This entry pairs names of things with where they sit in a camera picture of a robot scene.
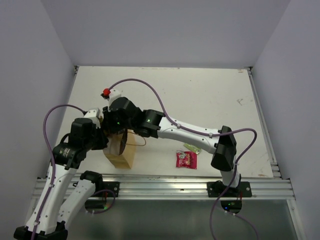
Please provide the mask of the brown paper bag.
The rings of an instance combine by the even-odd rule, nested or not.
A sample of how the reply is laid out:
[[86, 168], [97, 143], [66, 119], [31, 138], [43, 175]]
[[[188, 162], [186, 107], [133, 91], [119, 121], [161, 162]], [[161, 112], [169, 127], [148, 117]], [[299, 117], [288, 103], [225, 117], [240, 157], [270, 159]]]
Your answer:
[[132, 169], [137, 148], [146, 144], [144, 137], [126, 129], [109, 136], [102, 151], [116, 169]]

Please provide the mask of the green snack packet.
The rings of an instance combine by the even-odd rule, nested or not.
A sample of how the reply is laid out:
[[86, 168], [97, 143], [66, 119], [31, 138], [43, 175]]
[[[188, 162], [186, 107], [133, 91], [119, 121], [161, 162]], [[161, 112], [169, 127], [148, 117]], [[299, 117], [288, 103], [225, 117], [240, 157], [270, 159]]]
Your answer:
[[188, 149], [189, 151], [195, 153], [196, 155], [199, 155], [202, 151], [201, 148], [199, 147], [196, 147], [194, 145], [191, 145], [191, 144], [188, 144], [188, 143], [184, 143], [183, 146]]

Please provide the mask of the pink snack packet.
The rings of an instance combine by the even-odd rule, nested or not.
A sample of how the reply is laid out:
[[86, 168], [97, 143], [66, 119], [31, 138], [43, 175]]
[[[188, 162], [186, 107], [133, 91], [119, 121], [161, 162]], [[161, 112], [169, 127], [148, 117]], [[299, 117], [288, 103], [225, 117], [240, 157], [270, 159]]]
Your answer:
[[192, 151], [176, 152], [176, 167], [196, 170], [198, 165], [198, 156]]

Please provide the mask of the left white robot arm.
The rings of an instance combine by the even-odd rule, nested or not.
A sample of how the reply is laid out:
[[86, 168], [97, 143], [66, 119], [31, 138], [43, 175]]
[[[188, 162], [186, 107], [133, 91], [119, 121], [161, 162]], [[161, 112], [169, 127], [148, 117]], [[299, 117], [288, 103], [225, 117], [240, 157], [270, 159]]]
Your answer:
[[33, 214], [24, 226], [16, 228], [17, 240], [65, 240], [68, 228], [78, 211], [91, 196], [103, 193], [102, 175], [85, 171], [75, 190], [65, 194], [81, 162], [90, 150], [101, 150], [107, 145], [99, 118], [84, 116], [71, 124], [67, 142], [61, 142], [53, 151], [54, 163]]

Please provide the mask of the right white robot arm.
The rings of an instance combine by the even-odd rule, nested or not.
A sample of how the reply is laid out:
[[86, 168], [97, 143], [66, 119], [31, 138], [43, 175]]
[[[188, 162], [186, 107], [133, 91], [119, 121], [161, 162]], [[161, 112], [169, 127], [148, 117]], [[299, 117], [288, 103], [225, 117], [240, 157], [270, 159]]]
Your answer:
[[175, 140], [198, 147], [212, 154], [210, 165], [222, 176], [223, 192], [235, 196], [241, 190], [241, 175], [235, 169], [237, 142], [231, 128], [201, 128], [170, 119], [165, 113], [153, 109], [141, 110], [128, 98], [107, 97], [103, 108], [102, 127], [108, 134], [132, 130], [144, 138]]

